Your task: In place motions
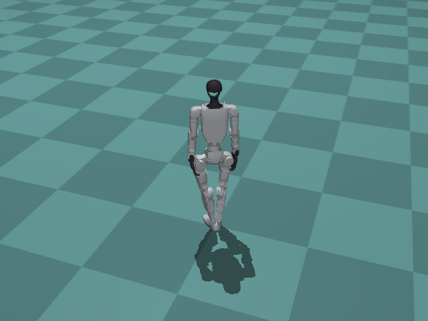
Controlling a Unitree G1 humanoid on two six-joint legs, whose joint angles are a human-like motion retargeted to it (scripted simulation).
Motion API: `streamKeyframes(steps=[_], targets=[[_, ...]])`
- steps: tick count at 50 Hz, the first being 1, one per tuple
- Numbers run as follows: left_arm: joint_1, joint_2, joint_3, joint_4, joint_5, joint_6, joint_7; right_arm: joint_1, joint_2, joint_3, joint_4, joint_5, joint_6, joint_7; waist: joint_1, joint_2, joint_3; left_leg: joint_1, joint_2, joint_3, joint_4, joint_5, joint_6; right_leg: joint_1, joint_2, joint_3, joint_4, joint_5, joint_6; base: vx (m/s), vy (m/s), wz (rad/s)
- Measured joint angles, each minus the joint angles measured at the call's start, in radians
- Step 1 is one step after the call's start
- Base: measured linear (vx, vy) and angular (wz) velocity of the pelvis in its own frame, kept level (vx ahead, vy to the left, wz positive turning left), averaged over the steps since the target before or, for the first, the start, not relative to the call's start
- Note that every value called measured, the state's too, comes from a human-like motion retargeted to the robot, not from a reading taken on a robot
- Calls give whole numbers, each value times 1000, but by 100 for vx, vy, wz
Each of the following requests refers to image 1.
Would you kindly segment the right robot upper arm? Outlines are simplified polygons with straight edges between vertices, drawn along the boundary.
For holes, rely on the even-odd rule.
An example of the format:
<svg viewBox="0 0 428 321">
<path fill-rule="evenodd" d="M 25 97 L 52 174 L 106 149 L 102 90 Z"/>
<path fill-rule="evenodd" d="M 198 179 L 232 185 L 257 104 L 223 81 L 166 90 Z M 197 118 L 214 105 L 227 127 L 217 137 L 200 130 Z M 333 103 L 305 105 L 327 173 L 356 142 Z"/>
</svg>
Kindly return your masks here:
<svg viewBox="0 0 428 321">
<path fill-rule="evenodd" d="M 229 104 L 227 105 L 227 107 L 230 114 L 230 124 L 231 124 L 231 128 L 229 128 L 229 135 L 238 136 L 239 111 L 236 105 Z"/>
</svg>

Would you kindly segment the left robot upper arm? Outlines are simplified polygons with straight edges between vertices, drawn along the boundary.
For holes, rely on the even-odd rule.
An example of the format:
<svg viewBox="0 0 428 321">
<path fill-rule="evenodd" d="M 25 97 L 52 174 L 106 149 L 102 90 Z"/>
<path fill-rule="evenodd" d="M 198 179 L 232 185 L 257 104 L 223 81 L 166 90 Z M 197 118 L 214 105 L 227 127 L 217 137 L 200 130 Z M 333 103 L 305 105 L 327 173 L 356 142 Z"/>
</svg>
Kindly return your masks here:
<svg viewBox="0 0 428 321">
<path fill-rule="evenodd" d="M 191 132 L 191 138 L 197 138 L 199 136 L 198 128 L 198 117 L 201 115 L 201 106 L 194 106 L 190 109 L 189 127 Z"/>
</svg>

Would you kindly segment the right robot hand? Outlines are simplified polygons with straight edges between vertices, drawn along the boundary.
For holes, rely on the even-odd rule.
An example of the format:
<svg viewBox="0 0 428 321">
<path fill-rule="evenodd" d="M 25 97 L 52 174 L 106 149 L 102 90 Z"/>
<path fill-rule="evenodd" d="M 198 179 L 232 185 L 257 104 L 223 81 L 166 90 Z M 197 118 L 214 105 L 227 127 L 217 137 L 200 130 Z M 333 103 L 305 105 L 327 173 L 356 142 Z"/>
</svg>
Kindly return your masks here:
<svg viewBox="0 0 428 321">
<path fill-rule="evenodd" d="M 236 168 L 236 164 L 237 164 L 237 156 L 239 156 L 239 150 L 236 150 L 236 151 L 235 151 L 235 154 L 233 154 L 232 152 L 231 152 L 231 154 L 232 154 L 232 156 L 233 156 L 234 162 L 233 162 L 233 164 L 231 165 L 231 169 L 229 169 L 229 171 L 233 171 L 233 170 Z"/>
</svg>

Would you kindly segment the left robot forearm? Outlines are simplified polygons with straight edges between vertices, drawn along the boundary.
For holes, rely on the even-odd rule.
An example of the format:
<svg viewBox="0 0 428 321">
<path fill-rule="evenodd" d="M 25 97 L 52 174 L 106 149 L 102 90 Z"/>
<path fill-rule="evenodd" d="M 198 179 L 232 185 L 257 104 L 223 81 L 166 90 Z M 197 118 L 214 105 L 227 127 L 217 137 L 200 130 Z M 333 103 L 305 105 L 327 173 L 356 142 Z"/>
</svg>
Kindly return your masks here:
<svg viewBox="0 0 428 321">
<path fill-rule="evenodd" d="M 191 138 L 191 132 L 189 130 L 188 131 L 188 159 L 190 155 L 193 155 L 195 158 L 196 143 L 197 143 L 197 140 L 195 138 Z"/>
</svg>

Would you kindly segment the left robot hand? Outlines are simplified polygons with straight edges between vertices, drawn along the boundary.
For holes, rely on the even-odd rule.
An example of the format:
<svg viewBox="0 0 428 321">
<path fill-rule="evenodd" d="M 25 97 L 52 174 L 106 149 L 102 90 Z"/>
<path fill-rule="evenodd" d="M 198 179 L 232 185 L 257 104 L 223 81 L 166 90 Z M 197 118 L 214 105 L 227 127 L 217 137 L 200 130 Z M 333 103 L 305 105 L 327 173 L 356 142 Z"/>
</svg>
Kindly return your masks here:
<svg viewBox="0 0 428 321">
<path fill-rule="evenodd" d="M 194 168 L 194 165 L 193 165 L 194 156 L 193 156 L 193 155 L 190 155 L 190 156 L 189 156 L 188 161 L 190 162 L 190 166 L 191 166 L 191 168 L 192 168 L 192 170 L 193 170 L 193 173 L 194 173 L 195 175 L 199 176 L 199 175 L 195 172 L 195 168 Z"/>
</svg>

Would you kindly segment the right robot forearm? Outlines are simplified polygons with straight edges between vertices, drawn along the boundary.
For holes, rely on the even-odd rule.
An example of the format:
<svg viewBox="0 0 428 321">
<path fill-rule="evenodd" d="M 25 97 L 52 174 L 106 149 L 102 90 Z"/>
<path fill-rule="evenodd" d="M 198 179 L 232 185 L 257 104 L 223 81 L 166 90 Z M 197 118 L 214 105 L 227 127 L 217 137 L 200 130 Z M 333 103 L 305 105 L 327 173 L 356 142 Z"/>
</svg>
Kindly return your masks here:
<svg viewBox="0 0 428 321">
<path fill-rule="evenodd" d="M 239 150 L 239 152 L 240 152 L 240 149 L 239 149 L 239 129 L 238 129 L 238 136 L 231 136 L 231 147 L 232 147 L 231 151 L 233 154 L 235 154 L 236 150 Z"/>
</svg>

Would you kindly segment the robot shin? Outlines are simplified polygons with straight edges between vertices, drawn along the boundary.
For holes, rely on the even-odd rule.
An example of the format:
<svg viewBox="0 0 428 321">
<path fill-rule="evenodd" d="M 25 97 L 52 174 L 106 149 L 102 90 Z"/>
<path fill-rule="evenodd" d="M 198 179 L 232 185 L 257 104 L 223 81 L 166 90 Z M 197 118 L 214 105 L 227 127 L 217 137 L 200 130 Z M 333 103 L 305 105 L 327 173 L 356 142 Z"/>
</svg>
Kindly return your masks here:
<svg viewBox="0 0 428 321">
<path fill-rule="evenodd" d="M 223 198 L 217 196 L 217 202 L 216 202 L 216 210 L 217 210 L 217 217 L 216 222 L 221 221 L 221 214 L 223 212 L 224 206 L 225 206 L 225 197 L 226 197 L 227 187 L 224 189 Z"/>
<path fill-rule="evenodd" d="M 205 209 L 207 210 L 210 222 L 213 223 L 216 222 L 215 220 L 215 202 L 214 199 L 208 199 L 208 196 L 204 190 L 201 191 L 201 198 L 203 200 L 203 204 Z"/>
</svg>

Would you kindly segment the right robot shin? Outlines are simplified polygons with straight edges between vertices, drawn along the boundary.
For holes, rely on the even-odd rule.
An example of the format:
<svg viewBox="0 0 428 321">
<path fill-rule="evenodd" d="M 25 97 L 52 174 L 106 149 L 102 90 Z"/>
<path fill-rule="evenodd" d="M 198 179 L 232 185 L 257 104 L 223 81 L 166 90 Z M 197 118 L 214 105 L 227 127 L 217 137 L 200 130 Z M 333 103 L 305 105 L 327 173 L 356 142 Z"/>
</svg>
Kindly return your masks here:
<svg viewBox="0 0 428 321">
<path fill-rule="evenodd" d="M 217 202 L 216 202 L 216 210 L 217 210 L 217 217 L 216 222 L 221 221 L 221 214 L 223 212 L 224 206 L 225 206 L 225 197 L 226 197 L 227 187 L 224 189 L 223 198 L 217 196 Z"/>
</svg>

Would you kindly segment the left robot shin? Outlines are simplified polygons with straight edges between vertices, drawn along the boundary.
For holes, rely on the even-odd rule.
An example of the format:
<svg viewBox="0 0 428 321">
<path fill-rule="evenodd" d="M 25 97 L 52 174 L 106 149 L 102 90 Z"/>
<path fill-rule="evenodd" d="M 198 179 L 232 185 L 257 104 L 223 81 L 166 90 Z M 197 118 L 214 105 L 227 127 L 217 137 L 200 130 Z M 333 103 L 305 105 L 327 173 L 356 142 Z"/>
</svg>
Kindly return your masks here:
<svg viewBox="0 0 428 321">
<path fill-rule="evenodd" d="M 208 199 L 208 196 L 204 190 L 201 191 L 201 198 L 203 200 L 203 204 L 205 209 L 207 210 L 210 222 L 213 223 L 216 222 L 215 220 L 215 202 L 214 199 Z"/>
</svg>

